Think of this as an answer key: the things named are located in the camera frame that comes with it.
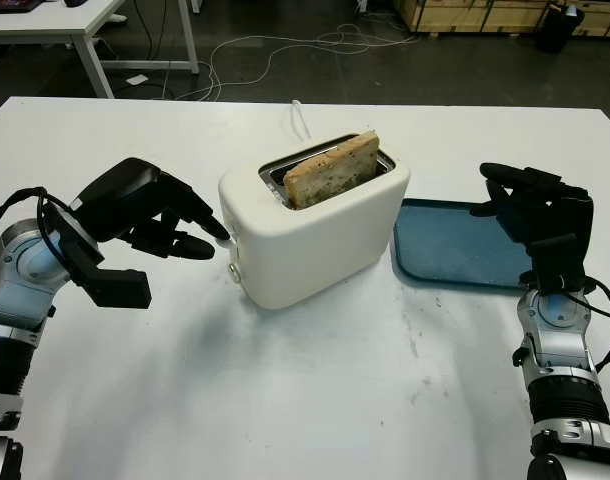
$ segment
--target toast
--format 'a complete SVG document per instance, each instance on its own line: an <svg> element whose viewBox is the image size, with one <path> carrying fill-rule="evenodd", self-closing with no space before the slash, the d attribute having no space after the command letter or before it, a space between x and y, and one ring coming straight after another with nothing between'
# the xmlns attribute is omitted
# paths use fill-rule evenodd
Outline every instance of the toast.
<svg viewBox="0 0 610 480"><path fill-rule="evenodd" d="M379 139L374 131L308 158L283 177L293 208L311 207L376 176Z"/></svg>

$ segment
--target white desk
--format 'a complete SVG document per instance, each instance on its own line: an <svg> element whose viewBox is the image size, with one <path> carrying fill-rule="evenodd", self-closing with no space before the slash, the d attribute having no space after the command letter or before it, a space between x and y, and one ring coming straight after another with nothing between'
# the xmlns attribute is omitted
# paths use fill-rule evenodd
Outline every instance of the white desk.
<svg viewBox="0 0 610 480"><path fill-rule="evenodd" d="M321 138L375 128L412 170L408 196L484 200L482 161L588 188L596 215L586 267L610 286L610 121L600 111L303 113ZM12 98L0 110L0 203L38 184L71 199L138 156L218 210L227 168L300 145L287 105ZM2 226L31 216L30 203ZM101 310L73 285L59 293L14 432L26 478L525 478L531 417L510 360L522 338L516 298L402 283L386 254L270 312L230 281L223 249L209 262L148 257L118 241L102 251L108 267L147 271L151 308ZM602 358L610 320L595 317L588 341ZM610 366L601 377L610 408Z"/></svg>
<svg viewBox="0 0 610 480"><path fill-rule="evenodd" d="M114 98L105 68L171 68L198 73L187 0L178 0L188 61L100 61L92 37L124 0L88 0L68 8L63 0L45 2L31 12L0 14L0 44L73 43L98 97Z"/></svg>

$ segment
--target robotic arm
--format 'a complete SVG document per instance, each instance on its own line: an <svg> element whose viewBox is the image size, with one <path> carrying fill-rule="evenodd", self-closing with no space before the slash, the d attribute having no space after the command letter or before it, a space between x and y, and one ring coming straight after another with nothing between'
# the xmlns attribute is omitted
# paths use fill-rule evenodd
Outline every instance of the robotic arm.
<svg viewBox="0 0 610 480"><path fill-rule="evenodd" d="M526 246L532 270L518 303L524 338L514 352L522 367L534 425L529 480L610 479L610 419L598 372L585 342L591 318L585 276L593 202L586 190L532 168L481 165L491 201L474 216L495 215L509 237Z"/></svg>
<svg viewBox="0 0 610 480"><path fill-rule="evenodd" d="M177 231L180 220L229 239L191 187L136 158L96 179L70 206L42 187L16 192L0 207L0 218L31 196L38 197L36 218L13 224L0 238L0 431L18 425L21 388L63 285L72 280L100 307L149 306L145 273L99 269L99 242L119 238L162 258L202 260L211 258L214 248ZM0 478L20 479L22 452L19 443L0 436Z"/></svg>

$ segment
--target white toaster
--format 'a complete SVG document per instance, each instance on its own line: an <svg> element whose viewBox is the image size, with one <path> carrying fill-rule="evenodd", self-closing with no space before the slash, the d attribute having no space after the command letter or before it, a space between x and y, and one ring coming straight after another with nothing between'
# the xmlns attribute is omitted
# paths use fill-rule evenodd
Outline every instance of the white toaster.
<svg viewBox="0 0 610 480"><path fill-rule="evenodd" d="M221 178L223 220L232 234L230 273L264 308L313 295L374 263L387 248L409 181L407 167L378 151L377 176L311 207L293 210L283 176L346 135Z"/></svg>

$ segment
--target dark floor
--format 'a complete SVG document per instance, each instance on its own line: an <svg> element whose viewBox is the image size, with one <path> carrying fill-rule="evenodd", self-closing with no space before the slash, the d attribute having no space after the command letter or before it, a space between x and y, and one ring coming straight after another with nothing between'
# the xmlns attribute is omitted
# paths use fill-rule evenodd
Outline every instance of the dark floor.
<svg viewBox="0 0 610 480"><path fill-rule="evenodd" d="M156 45L165 0L138 1ZM371 1L372 11L390 11L389 2ZM102 31L121 58L143 58L148 50L133 2L127 0L120 10L129 17L127 25ZM182 59L177 2L167 2L160 58ZM387 19L357 15L353 0L205 0L203 11L192 22L199 58L208 61L215 46L246 35L311 39L348 22L366 34L391 39L408 35L396 24L383 22ZM573 39L559 55L542 53L533 43L530 37L446 35L351 56L291 48L273 58L261 82L224 87L220 100L592 107L610 117L609 39ZM277 40L249 39L220 49L214 64L221 81L258 78L269 54L284 45ZM134 74L109 74L117 97L160 98L165 71L148 73L148 84L131 88L125 79ZM197 78L171 72L166 97L207 85L207 74ZM76 53L55 45L13 47L0 59L0 105L10 95L90 97L94 93Z"/></svg>

